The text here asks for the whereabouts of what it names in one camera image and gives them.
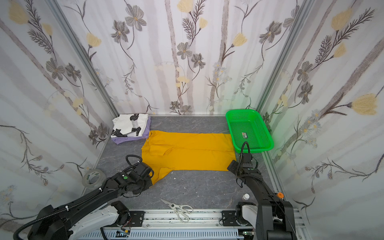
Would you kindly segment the yellow t-shirt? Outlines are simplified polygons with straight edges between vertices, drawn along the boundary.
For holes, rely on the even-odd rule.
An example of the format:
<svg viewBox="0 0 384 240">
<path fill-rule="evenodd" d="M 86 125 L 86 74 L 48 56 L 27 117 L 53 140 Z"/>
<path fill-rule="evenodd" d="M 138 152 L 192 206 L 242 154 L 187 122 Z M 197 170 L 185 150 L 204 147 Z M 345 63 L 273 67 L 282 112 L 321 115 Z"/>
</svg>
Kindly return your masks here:
<svg viewBox="0 0 384 240">
<path fill-rule="evenodd" d="M 172 171 L 226 171 L 236 155 L 229 134 L 150 131 L 142 158 L 156 184 Z"/>
</svg>

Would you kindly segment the green plastic basket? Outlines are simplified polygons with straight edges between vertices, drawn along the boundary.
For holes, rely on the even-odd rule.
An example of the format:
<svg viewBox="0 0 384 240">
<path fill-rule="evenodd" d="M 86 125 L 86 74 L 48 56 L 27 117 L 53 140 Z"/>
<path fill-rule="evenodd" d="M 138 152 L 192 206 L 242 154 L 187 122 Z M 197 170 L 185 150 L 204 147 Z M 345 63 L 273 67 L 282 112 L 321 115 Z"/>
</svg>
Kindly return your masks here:
<svg viewBox="0 0 384 240">
<path fill-rule="evenodd" d="M 241 152 L 244 142 L 248 142 L 252 154 L 270 151 L 274 148 L 272 136 L 261 115 L 251 109 L 230 110 L 226 113 L 226 120 L 232 137 L 236 153 Z"/>
</svg>

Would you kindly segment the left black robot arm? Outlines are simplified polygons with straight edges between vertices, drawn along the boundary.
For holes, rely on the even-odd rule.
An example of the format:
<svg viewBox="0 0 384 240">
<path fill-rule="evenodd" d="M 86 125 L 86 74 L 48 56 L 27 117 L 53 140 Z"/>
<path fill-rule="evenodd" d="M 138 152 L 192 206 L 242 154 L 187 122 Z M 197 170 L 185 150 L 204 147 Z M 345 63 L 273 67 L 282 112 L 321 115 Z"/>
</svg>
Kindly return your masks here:
<svg viewBox="0 0 384 240">
<path fill-rule="evenodd" d="M 20 233 L 31 227 L 28 233 L 29 240 L 68 240 L 75 235 L 72 228 L 91 212 L 131 192 L 140 194 L 152 186 L 154 171 L 143 159 L 136 155 L 127 155 L 138 159 L 112 177 L 107 178 L 101 187 L 67 204 L 53 208 L 51 205 L 40 210 L 37 218 L 19 227 L 13 234 L 14 240 L 20 240 Z"/>
</svg>

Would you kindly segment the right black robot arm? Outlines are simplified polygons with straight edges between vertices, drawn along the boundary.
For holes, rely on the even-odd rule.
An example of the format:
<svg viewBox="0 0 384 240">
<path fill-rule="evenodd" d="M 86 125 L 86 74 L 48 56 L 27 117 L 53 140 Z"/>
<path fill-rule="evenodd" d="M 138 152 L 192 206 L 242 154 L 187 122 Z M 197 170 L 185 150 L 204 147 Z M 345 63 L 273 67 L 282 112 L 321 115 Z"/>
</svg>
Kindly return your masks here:
<svg viewBox="0 0 384 240">
<path fill-rule="evenodd" d="M 265 183 L 261 172 L 252 164 L 253 156 L 240 154 L 238 161 L 232 161 L 228 170 L 235 174 L 240 185 L 247 186 L 255 196 L 256 205 L 239 204 L 240 220 L 250 223 L 255 240 L 296 240 L 294 208 L 292 204 L 279 197 Z"/>
</svg>

